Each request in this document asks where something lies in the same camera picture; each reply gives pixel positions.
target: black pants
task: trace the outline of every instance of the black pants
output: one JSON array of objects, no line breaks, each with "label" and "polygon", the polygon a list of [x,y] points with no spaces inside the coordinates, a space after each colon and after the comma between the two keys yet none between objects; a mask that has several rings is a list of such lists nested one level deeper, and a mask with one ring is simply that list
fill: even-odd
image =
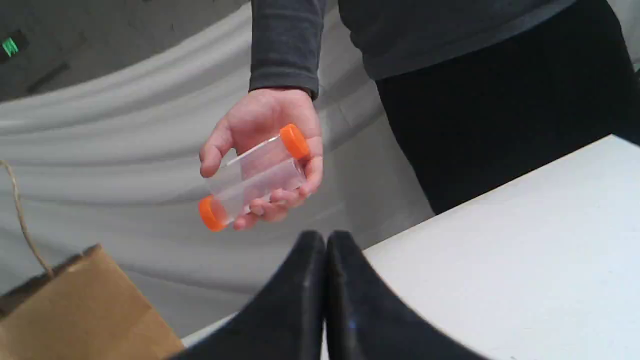
[{"label": "black pants", "polygon": [[640,91],[606,0],[377,86],[436,213],[608,134],[640,143]]}]

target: brown paper bag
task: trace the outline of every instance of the brown paper bag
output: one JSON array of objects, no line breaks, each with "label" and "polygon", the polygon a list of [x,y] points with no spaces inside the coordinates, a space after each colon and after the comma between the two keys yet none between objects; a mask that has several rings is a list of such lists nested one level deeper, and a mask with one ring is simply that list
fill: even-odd
[{"label": "brown paper bag", "polygon": [[0,297],[0,360],[164,359],[182,342],[100,245]]}]

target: gray long-sleeve shirt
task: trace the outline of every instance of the gray long-sleeve shirt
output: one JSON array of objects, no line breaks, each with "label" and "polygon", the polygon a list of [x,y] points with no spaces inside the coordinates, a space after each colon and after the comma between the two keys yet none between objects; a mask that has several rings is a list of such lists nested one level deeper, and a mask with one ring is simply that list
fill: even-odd
[{"label": "gray long-sleeve shirt", "polygon": [[[340,16],[373,79],[496,44],[575,0],[339,0]],[[317,97],[326,0],[252,0],[250,89],[293,87]]]}]

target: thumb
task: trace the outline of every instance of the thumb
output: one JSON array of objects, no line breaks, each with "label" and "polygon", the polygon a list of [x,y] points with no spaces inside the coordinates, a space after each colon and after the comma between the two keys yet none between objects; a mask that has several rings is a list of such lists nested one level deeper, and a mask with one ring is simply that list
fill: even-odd
[{"label": "thumb", "polygon": [[222,158],[233,147],[233,136],[226,118],[222,118],[200,149],[200,175],[212,177],[220,168]]}]

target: white table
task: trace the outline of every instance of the white table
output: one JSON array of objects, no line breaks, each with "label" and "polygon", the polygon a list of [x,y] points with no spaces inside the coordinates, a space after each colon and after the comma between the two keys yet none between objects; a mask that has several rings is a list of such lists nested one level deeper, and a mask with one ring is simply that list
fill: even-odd
[{"label": "white table", "polygon": [[365,253],[491,359],[640,358],[640,148],[613,136]]}]

